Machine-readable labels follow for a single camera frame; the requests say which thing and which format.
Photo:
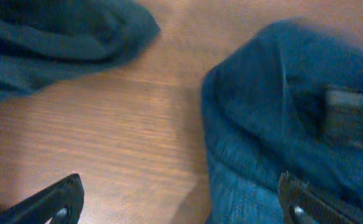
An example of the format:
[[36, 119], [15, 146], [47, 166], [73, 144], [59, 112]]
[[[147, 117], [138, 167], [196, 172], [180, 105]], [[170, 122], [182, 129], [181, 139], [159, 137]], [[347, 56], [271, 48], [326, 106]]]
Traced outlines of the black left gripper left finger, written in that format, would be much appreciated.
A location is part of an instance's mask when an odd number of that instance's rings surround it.
[[85, 191], [73, 173], [0, 213], [0, 224], [77, 224]]

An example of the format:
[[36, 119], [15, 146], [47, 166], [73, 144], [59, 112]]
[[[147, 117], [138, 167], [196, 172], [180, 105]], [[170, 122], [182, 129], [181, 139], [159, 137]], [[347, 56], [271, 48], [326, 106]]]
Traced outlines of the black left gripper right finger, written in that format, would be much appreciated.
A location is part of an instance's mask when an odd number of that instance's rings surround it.
[[363, 211], [336, 199], [323, 190], [280, 175], [278, 200], [285, 224], [363, 224]]

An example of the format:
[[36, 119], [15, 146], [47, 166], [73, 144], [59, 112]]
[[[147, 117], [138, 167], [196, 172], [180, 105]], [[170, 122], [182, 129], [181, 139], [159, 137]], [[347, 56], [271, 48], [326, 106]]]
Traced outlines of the navy blue shorts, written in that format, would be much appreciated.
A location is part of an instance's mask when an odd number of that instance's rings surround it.
[[363, 1], [0, 1], [0, 209], [80, 175], [81, 223], [281, 223], [281, 173], [363, 209]]

